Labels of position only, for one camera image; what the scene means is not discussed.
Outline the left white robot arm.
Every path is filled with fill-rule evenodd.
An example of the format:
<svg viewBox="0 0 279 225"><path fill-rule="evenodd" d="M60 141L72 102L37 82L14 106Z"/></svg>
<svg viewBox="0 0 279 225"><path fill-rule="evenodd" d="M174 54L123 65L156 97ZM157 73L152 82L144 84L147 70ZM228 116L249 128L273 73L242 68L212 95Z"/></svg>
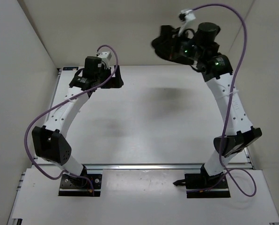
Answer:
<svg viewBox="0 0 279 225"><path fill-rule="evenodd" d="M57 106L49 119L41 127L34 127L31 132L36 155L71 174L71 181L78 187L87 183L88 175L85 167L72 156L72 148L66 140L67 132L82 106L97 88L123 86L119 66L111 69L110 60L110 52L86 57L84 67L77 70L69 83L64 104Z"/></svg>

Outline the black skirt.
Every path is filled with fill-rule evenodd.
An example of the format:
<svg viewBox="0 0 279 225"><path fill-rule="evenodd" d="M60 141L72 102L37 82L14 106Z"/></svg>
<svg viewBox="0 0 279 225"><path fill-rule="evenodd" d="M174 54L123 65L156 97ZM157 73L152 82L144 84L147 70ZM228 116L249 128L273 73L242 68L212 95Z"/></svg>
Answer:
<svg viewBox="0 0 279 225"><path fill-rule="evenodd" d="M166 61L181 65L194 65L194 61L182 55L182 45L190 40L188 34L184 32L178 36L180 27L174 28L171 25L160 27L159 37L151 42L155 54Z"/></svg>

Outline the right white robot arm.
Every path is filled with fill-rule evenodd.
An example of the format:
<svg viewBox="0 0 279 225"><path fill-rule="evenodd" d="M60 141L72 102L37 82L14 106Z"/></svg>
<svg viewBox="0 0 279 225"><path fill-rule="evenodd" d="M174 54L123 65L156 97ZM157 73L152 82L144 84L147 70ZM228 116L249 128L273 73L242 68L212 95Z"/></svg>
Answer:
<svg viewBox="0 0 279 225"><path fill-rule="evenodd" d="M215 38L220 27L211 22L201 23L193 37L187 36L184 27L176 32L172 52L197 63L195 71L202 74L224 122L221 136L213 140L215 152L201 167L200 184L210 188L230 160L261 137L262 131L249 120L235 87L235 72L229 58L219 52Z"/></svg>

